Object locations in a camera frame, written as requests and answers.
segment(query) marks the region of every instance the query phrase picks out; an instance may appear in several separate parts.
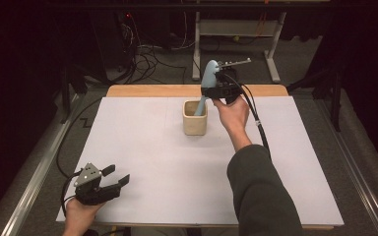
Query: beige cup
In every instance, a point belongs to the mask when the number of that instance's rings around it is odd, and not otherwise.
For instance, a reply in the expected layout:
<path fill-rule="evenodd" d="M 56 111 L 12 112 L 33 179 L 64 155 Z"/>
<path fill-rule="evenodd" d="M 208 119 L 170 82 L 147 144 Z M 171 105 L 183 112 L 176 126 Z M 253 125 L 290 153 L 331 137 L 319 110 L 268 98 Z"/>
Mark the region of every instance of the beige cup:
<path fill-rule="evenodd" d="M 200 116 L 194 116 L 199 100 L 187 100 L 183 103 L 183 130 L 188 136 L 203 136 L 207 133 L 208 107 L 205 103 Z"/>

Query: gray sleeve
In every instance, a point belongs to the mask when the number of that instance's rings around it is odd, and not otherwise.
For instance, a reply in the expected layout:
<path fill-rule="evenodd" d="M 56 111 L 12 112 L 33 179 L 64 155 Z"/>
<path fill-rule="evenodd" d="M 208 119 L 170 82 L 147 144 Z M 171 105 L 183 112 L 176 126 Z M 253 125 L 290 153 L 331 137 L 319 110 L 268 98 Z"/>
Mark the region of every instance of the gray sleeve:
<path fill-rule="evenodd" d="M 227 176 L 240 235 L 302 235 L 293 200 L 264 147 L 239 150 L 228 165 Z"/>

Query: hand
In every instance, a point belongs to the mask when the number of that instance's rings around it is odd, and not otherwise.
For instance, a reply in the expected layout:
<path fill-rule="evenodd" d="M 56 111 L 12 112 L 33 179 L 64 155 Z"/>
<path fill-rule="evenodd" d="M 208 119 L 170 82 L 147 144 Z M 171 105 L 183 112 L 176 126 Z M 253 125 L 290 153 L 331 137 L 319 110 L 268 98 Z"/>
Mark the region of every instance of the hand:
<path fill-rule="evenodd" d="M 66 205 L 66 225 L 63 236 L 82 236 L 94 222 L 97 211 L 104 204 L 85 206 L 73 198 Z"/>
<path fill-rule="evenodd" d="M 220 122 L 228 132 L 235 151 L 251 145 L 245 132 L 249 114 L 249 107 L 245 100 L 239 96 L 229 105 L 223 104 L 219 99 L 213 99 L 213 103 L 220 113 Z"/>

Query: white board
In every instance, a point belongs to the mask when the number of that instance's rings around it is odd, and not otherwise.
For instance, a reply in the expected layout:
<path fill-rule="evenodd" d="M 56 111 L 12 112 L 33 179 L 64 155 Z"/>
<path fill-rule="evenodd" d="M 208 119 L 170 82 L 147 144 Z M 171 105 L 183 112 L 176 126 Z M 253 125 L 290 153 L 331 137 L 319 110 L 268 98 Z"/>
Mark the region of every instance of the white board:
<path fill-rule="evenodd" d="M 234 225 L 226 177 L 234 150 L 210 100 L 205 136 L 183 132 L 182 105 L 196 97 L 105 97 L 76 171 L 91 162 L 116 171 L 100 186 L 131 175 L 121 196 L 95 222 L 165 225 Z M 343 225 L 321 165 L 290 96 L 255 97 L 275 164 L 303 225 Z M 260 134 L 250 114 L 247 133 Z M 69 187 L 66 196 L 74 195 Z M 57 221 L 64 221 L 60 211 Z"/>

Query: person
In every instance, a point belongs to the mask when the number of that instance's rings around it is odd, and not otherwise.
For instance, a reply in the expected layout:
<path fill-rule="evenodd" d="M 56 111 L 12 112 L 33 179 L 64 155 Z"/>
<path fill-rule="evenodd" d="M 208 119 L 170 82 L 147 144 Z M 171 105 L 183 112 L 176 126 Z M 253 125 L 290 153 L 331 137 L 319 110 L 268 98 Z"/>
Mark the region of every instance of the person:
<path fill-rule="evenodd" d="M 228 132 L 235 155 L 227 167 L 233 193 L 239 235 L 302 235 L 295 205 L 270 160 L 269 152 L 253 145 L 245 131 L 249 107 L 242 96 L 227 105 L 213 99 L 220 121 Z M 73 199 L 67 204 L 65 236 L 82 235 L 92 224 L 101 206 L 81 206 Z"/>

